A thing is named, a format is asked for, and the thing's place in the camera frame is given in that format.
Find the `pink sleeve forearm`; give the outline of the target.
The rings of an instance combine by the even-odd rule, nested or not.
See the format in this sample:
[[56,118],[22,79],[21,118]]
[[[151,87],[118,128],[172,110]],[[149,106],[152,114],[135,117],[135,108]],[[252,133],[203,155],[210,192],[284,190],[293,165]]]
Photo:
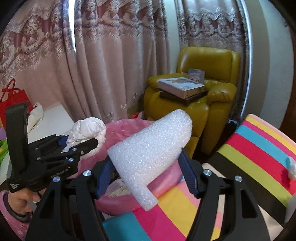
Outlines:
[[8,191],[1,191],[1,240],[25,240],[33,213],[15,213],[8,203]]

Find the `person's left hand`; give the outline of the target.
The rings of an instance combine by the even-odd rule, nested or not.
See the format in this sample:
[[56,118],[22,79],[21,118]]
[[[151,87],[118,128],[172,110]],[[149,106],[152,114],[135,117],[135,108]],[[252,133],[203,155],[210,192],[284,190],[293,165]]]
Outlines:
[[31,213],[33,210],[29,206],[29,202],[39,202],[40,200],[41,197],[38,193],[32,192],[28,188],[24,188],[14,193],[8,193],[8,203],[11,209],[19,215]]

